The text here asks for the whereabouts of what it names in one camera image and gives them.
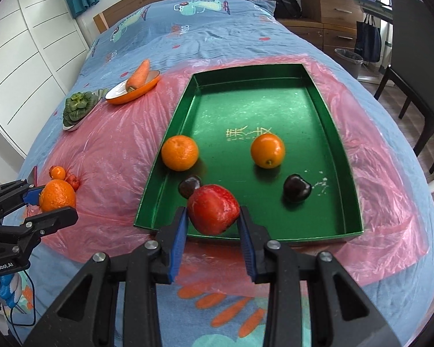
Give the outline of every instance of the dark cherry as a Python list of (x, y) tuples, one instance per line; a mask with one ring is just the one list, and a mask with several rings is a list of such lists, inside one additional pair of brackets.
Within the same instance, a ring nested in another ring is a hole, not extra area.
[(191, 194), (202, 186), (199, 176), (190, 175), (179, 184), (179, 193), (183, 198), (190, 198)]
[(298, 203), (305, 201), (312, 192), (312, 185), (300, 175), (289, 175), (283, 184), (283, 196), (289, 202)]

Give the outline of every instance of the pink plastic sheet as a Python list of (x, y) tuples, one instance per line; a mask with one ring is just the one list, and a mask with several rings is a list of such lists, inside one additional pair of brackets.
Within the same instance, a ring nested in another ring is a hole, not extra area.
[[(150, 239), (133, 220), (172, 113), (193, 73), (249, 64), (303, 63), (326, 101), (350, 161), (365, 226), (347, 243), (297, 248), (330, 250), (352, 277), (366, 285), (407, 268), (428, 251), (418, 210), (392, 162), (389, 147), (351, 92), (329, 68), (307, 55), (253, 60), (195, 60), (163, 74), (155, 89), (123, 106), (100, 103), (75, 132), (63, 133), (39, 176), (62, 165), (81, 179), (76, 225), (43, 238), (64, 256), (85, 262), (95, 252), (111, 256)], [(238, 247), (188, 243), (177, 282), (204, 292), (259, 296), (245, 274)]]

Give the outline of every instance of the orange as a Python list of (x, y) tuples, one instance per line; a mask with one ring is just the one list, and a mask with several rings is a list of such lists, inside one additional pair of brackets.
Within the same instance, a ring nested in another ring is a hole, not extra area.
[(278, 167), (283, 162), (285, 154), (285, 144), (271, 133), (260, 135), (251, 145), (252, 159), (262, 168)]
[(54, 180), (64, 180), (66, 178), (66, 170), (57, 165), (51, 170), (50, 177)]
[(64, 180), (51, 180), (40, 193), (39, 204), (44, 213), (64, 206), (75, 208), (75, 191)]
[(186, 135), (175, 135), (164, 142), (161, 156), (164, 164), (171, 170), (186, 171), (198, 160), (198, 145)]

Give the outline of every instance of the red fruit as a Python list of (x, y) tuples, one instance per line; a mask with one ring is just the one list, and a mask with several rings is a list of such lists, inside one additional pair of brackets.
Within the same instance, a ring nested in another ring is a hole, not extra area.
[(74, 191), (77, 191), (80, 187), (80, 180), (77, 178), (76, 175), (69, 175), (68, 177), (66, 177), (66, 182), (72, 186)]
[(53, 168), (55, 168), (55, 167), (57, 167), (57, 166), (56, 165), (52, 165), (50, 167), (50, 170), (48, 171), (48, 174), (50, 175), (50, 177), (51, 177), (51, 172), (52, 172)]
[(193, 226), (203, 235), (219, 235), (240, 214), (236, 198), (220, 185), (203, 185), (193, 192), (186, 205)]

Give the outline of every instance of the green tray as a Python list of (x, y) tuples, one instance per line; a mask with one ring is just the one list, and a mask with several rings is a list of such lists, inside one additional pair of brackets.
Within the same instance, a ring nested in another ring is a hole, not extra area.
[[(266, 132), (285, 142), (286, 157), (276, 169), (261, 169), (251, 159), (253, 139)], [(347, 240), (363, 233), (341, 139), (302, 64), (233, 67), (193, 75), (164, 141), (176, 134), (193, 137), (199, 160), (186, 172), (174, 172), (158, 153), (135, 226), (155, 230), (170, 224), (176, 208), (186, 206), (178, 184), (196, 174), (204, 184), (230, 190), (273, 239)], [(300, 174), (314, 186), (302, 204), (282, 199), (283, 183), (290, 174)], [(189, 226), (189, 236), (239, 238), (236, 224), (219, 236), (203, 236)]]

